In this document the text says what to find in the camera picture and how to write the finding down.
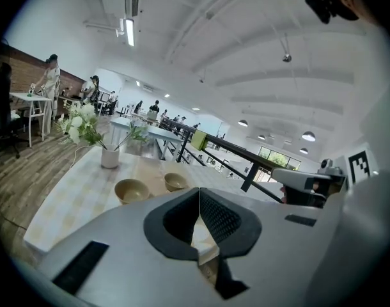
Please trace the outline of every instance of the white ceiling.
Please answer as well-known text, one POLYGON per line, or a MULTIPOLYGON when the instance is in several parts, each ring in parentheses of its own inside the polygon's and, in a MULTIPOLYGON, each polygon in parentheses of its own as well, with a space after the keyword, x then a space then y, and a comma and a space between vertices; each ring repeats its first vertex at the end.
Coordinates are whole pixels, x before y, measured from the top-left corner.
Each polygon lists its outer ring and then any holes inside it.
MULTIPOLYGON (((107 26, 99 30, 107 40, 125 43, 115 39, 111 28, 119 22, 101 0, 85 1, 85 23, 107 26)), ((335 18, 323 25, 304 0, 140 0, 139 9, 137 52, 205 74, 204 85, 221 95, 225 120, 246 119, 249 134, 264 130, 296 141, 311 129, 321 152, 353 91, 366 34, 361 23, 335 18), (285 35, 291 63, 282 61, 285 35)))

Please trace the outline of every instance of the chair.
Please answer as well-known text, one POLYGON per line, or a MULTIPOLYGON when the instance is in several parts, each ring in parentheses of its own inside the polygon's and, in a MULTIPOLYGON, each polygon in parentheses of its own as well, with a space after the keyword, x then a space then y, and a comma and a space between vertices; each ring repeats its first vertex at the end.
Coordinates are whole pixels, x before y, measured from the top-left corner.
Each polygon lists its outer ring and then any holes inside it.
POLYGON ((16 134, 17 122, 11 120, 10 114, 10 76, 12 68, 3 63, 0 69, 0 153, 12 146, 16 151, 16 158, 20 158, 16 144, 27 142, 16 134))

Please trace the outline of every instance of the metal railing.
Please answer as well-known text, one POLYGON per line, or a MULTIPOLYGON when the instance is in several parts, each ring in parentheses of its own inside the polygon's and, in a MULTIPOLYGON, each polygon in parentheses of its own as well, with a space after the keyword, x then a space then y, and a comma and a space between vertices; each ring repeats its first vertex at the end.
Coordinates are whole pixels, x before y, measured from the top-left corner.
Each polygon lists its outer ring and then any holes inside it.
MULTIPOLYGON (((163 118, 160 124, 160 127, 166 130, 169 130, 171 132, 174 132, 176 135, 180 136, 183 139, 181 150, 178 154, 178 158, 176 159, 177 162, 181 162, 183 160, 187 164, 189 164, 189 161, 183 157, 183 152, 186 151, 189 153, 195 160, 197 160, 202 166, 206 166, 206 164, 198 159, 192 152, 190 152, 186 145, 188 142, 191 142, 191 134, 195 133, 196 129, 193 127, 189 127, 183 124, 179 124, 177 122, 174 122, 173 120, 169 120, 167 118, 163 118)), ((217 162, 220 162, 224 167, 228 168, 230 171, 232 171, 234 174, 238 175, 240 178, 244 180, 244 183, 242 184, 241 189, 245 192, 250 188, 250 186, 254 186, 255 188, 259 189, 263 193, 270 196, 273 200, 276 200, 277 202, 281 203, 281 200, 273 193, 271 193, 266 188, 262 187, 261 185, 257 184, 254 181, 254 178, 259 170, 260 167, 267 169, 268 171, 272 171, 274 168, 283 168, 282 166, 279 166, 275 164, 274 162, 268 161, 267 159, 264 159, 263 157, 260 157, 258 155, 255 155, 254 153, 251 153, 247 151, 245 148, 242 148, 241 146, 234 145, 233 143, 227 142, 223 139, 219 139, 215 136, 212 136, 210 134, 206 134, 205 138, 208 142, 213 143, 215 145, 218 145, 222 147, 224 150, 227 150, 235 155, 238 155, 239 157, 250 161, 253 165, 251 169, 249 170, 249 173, 247 175, 241 174, 237 169, 231 167, 230 165, 226 164, 216 156, 214 156, 211 152, 208 152, 206 149, 202 149, 203 152, 205 152, 207 155, 209 155, 211 158, 215 159, 217 162)))

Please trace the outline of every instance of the window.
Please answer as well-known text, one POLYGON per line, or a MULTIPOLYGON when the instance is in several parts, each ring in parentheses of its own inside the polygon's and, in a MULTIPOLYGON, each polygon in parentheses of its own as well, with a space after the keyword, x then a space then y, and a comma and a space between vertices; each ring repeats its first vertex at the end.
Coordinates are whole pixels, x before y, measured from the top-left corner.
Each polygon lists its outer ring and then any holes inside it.
POLYGON ((271 151, 269 153, 269 156, 267 157, 268 161, 272 161, 277 165, 286 167, 287 163, 289 162, 290 157, 287 157, 279 152, 271 151))
POLYGON ((269 156, 271 150, 268 149, 268 148, 265 148, 264 146, 260 148, 260 151, 259 151, 259 156, 260 157, 263 157, 265 159, 267 159, 267 157, 269 156))
POLYGON ((293 159, 293 158, 290 158, 286 168, 287 169, 291 169, 291 170, 294 170, 294 171, 297 171, 300 167, 300 162, 297 161, 296 159, 293 159))

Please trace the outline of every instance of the flower bouquet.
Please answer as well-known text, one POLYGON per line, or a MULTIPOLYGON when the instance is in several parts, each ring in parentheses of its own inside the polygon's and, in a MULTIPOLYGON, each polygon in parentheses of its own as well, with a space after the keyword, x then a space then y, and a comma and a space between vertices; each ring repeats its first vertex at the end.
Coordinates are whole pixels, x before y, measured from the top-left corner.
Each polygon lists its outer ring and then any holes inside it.
POLYGON ((69 135, 62 143, 74 142, 78 145, 83 139, 88 146, 100 145, 103 167, 117 167, 120 148, 129 140, 147 141, 147 126, 144 126, 142 121, 132 120, 127 135, 118 145, 104 144, 104 135, 97 132, 98 117, 93 105, 87 103, 82 106, 76 102, 70 106, 65 102, 65 109, 68 110, 68 118, 65 119, 65 115, 62 114, 57 122, 59 130, 69 135))

